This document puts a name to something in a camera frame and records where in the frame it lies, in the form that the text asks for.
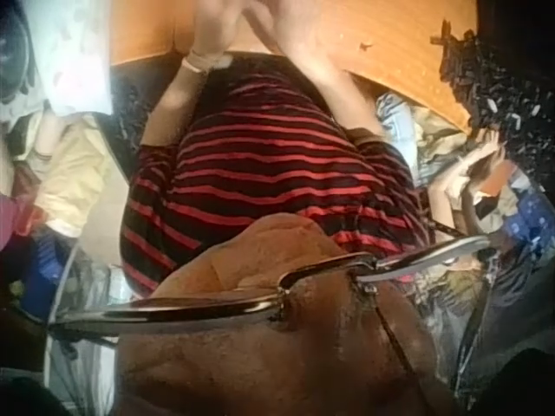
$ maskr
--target eyeglasses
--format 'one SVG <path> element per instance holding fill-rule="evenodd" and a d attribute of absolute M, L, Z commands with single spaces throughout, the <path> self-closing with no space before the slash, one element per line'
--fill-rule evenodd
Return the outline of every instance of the eyeglasses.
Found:
<path fill-rule="evenodd" d="M 284 319 L 291 289 L 308 277 L 346 271 L 360 288 L 413 275 L 450 259 L 490 247 L 488 236 L 461 237 L 449 242 L 383 260 L 369 253 L 334 257 L 284 274 L 275 289 L 187 295 L 179 299 L 146 299 L 100 310 L 70 312 L 49 325 L 56 339 L 91 340 L 113 346 L 106 337 L 127 334 L 184 334 Z"/>

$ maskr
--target hand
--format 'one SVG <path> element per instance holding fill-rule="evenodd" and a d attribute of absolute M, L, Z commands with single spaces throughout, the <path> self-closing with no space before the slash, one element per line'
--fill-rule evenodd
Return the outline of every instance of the hand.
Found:
<path fill-rule="evenodd" d="M 293 62 L 322 52 L 318 41 L 318 0 L 252 0 L 245 16 L 269 50 L 277 46 Z"/>
<path fill-rule="evenodd" d="M 500 133 L 494 130 L 489 130 L 483 139 L 483 143 L 479 147 L 472 150 L 468 156 L 468 164 L 473 165 L 479 160 L 482 160 L 490 154 L 499 151 L 500 149 Z"/>
<path fill-rule="evenodd" d="M 493 170 L 505 160 L 506 151 L 503 146 L 498 147 L 498 150 L 494 153 L 490 153 L 484 159 L 479 160 L 468 173 L 470 176 L 470 181 L 468 182 L 467 188 L 470 192 L 478 191 L 483 183 L 488 179 Z"/>
<path fill-rule="evenodd" d="M 249 0 L 197 0 L 191 51 L 215 64 L 231 46 Z"/>

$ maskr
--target nose pad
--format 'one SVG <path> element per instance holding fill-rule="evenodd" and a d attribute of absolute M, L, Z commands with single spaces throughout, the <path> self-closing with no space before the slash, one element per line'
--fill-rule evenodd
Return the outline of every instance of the nose pad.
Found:
<path fill-rule="evenodd" d="M 300 328 L 301 305 L 291 293 L 282 294 L 282 307 L 279 313 L 269 320 L 270 327 L 278 332 L 292 332 Z"/>

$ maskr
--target wooden table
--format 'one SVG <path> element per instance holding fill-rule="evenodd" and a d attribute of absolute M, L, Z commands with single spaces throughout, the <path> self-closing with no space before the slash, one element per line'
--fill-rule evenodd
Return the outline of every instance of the wooden table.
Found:
<path fill-rule="evenodd" d="M 476 30 L 475 0 L 321 1 L 321 37 L 342 68 L 406 95 L 467 131 L 468 113 L 440 81 L 442 50 L 430 37 L 440 34 L 444 19 L 455 36 Z M 113 64 L 172 49 L 187 52 L 193 5 L 193 0 L 113 0 Z M 246 22 L 232 50 L 270 53 Z"/>

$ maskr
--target red and black striped shirt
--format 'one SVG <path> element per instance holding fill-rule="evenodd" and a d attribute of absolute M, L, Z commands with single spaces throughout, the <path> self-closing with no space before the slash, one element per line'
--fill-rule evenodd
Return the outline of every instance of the red and black striped shirt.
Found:
<path fill-rule="evenodd" d="M 141 148 L 121 230 L 124 270 L 148 295 L 203 250 L 279 212 L 311 218 L 348 251 L 385 257 L 426 242 L 392 146 L 356 148 L 285 78 L 249 75 L 182 141 Z"/>

